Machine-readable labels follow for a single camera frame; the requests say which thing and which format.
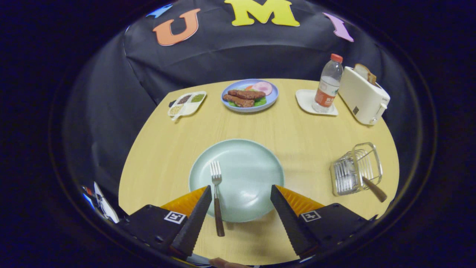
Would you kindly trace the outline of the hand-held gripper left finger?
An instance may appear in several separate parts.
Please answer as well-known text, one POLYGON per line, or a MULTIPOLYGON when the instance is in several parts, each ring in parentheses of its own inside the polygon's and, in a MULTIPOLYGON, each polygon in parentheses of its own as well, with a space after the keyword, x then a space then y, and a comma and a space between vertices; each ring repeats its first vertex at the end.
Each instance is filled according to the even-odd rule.
POLYGON ((185 260, 193 253, 211 202, 207 185, 160 207, 145 205, 118 226, 153 250, 185 260))

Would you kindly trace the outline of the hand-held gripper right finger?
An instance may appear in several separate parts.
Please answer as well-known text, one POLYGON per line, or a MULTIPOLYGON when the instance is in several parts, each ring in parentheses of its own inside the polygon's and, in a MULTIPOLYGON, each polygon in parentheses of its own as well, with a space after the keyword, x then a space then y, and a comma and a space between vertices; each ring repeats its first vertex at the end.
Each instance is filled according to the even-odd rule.
POLYGON ((270 200, 300 258, 323 256, 354 242, 376 217, 366 219, 339 203, 323 205, 280 185, 270 200))

